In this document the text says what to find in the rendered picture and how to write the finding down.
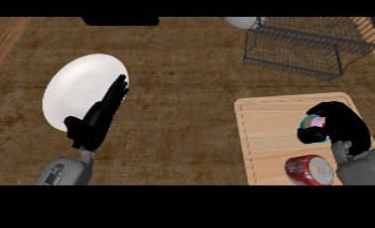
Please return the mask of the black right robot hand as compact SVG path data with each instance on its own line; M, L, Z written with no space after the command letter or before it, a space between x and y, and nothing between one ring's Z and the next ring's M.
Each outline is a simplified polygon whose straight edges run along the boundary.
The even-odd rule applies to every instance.
M308 110L306 114L324 118L325 126L297 129L297 138L305 144L320 143L325 139L330 139L333 143L351 141L351 156L361 155L371 149L373 140L368 126L343 102L321 102Z

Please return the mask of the black appliance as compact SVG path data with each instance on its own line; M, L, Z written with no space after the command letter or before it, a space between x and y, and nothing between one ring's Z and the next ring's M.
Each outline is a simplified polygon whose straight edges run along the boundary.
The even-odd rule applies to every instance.
M83 17L89 26L157 26L157 17Z

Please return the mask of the pale wooden cutting board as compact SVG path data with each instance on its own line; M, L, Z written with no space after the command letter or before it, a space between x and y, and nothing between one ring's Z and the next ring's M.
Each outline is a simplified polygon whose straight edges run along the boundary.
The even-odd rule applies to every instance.
M343 184L336 173L331 140L305 144L297 138L308 110L330 101L343 102L358 114L352 98L343 92L241 98L235 102L249 184L293 184L284 165L290 158L306 155L327 159L334 169L334 184Z

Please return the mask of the white plate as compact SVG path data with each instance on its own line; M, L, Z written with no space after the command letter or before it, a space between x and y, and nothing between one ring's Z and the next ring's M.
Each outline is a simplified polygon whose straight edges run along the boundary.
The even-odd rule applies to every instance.
M66 119L85 118L122 74L128 75L123 62L105 54L83 56L63 67L43 96L43 114L54 128L69 131Z

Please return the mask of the red can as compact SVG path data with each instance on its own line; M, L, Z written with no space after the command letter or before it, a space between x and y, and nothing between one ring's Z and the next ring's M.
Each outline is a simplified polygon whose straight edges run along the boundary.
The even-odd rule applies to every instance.
M297 185L333 185L334 169L320 155L290 158L284 165L289 179Z

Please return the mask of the white bowl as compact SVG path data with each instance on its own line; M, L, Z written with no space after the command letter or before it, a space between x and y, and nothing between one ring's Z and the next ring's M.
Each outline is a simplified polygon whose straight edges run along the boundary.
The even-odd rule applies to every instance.
M228 23L241 29L256 29L266 21L266 17L227 17Z

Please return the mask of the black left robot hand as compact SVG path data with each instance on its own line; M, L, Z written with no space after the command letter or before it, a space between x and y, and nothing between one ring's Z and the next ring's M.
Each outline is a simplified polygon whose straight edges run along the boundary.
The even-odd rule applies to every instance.
M73 147L76 149L95 152L100 148L128 92L126 75L122 74L111 84L102 100L94 104L85 118L80 119L76 116L66 118L69 138L74 141Z

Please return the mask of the pink cupcake with teal wrapper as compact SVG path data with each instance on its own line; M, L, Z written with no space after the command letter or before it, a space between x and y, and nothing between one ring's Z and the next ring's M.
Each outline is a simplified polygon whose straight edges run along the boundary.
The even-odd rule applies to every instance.
M303 118L297 129L297 137L305 144L325 143L328 141L324 117L312 114Z

